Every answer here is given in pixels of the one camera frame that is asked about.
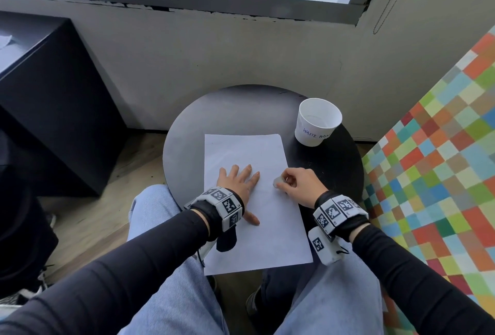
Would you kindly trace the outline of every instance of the light blue jeans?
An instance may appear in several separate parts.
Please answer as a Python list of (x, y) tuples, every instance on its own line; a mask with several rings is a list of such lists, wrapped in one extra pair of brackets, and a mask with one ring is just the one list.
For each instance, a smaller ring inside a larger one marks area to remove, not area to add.
[[(132, 203), (128, 240), (179, 212), (167, 186), (146, 188)], [(329, 267), (319, 262), (307, 265), (276, 335), (383, 333), (380, 284), (351, 245), (344, 244), (350, 254), (342, 261)], [(201, 264), (193, 257), (175, 270), (120, 331), (121, 335), (176, 333), (229, 333)]]

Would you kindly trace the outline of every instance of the sheet of paper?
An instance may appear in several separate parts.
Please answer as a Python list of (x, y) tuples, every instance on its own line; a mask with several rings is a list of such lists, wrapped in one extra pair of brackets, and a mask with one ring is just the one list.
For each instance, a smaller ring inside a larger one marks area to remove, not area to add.
[(12, 39), (12, 36), (0, 36), (0, 50), (7, 46)]
[(287, 168), (282, 139), (267, 136), (204, 136), (204, 188), (216, 185), (218, 171), (229, 173), (233, 164), (252, 165), (260, 179), (251, 193), (247, 209), (259, 226), (242, 219), (237, 224), (237, 244), (220, 253), (214, 247), (206, 256), (205, 275), (267, 269), (313, 262), (298, 205), (273, 187), (273, 179)]

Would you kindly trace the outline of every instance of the floor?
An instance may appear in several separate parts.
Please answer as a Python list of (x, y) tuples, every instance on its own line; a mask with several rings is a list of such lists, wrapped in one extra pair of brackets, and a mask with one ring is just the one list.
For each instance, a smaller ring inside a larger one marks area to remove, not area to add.
[[(127, 239), (127, 213), (144, 188), (165, 183), (162, 165), (166, 134), (131, 135), (100, 198), (41, 197), (45, 209), (57, 215), (59, 245), (48, 260), (46, 274), (54, 283)], [(357, 144), (363, 156), (372, 144)], [(232, 334), (255, 334), (244, 303), (261, 282), (261, 271), (216, 276), (224, 301), (224, 316)]]

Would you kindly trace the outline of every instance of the white wall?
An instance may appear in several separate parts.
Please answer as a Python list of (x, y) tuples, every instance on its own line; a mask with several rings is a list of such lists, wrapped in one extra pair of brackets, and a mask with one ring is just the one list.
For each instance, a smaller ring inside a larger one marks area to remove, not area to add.
[(263, 83), (326, 97), (353, 137), (378, 140), (495, 25), (493, 0), (397, 0), (374, 34), (387, 2), (356, 27), (86, 1), (0, 10), (71, 18), (130, 127), (167, 130), (207, 92)]

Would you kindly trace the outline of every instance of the black cabinet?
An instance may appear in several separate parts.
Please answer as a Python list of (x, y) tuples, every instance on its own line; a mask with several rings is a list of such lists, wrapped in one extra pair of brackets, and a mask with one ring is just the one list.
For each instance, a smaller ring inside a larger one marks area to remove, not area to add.
[(93, 196), (127, 128), (68, 19), (0, 12), (0, 129), (37, 195)]

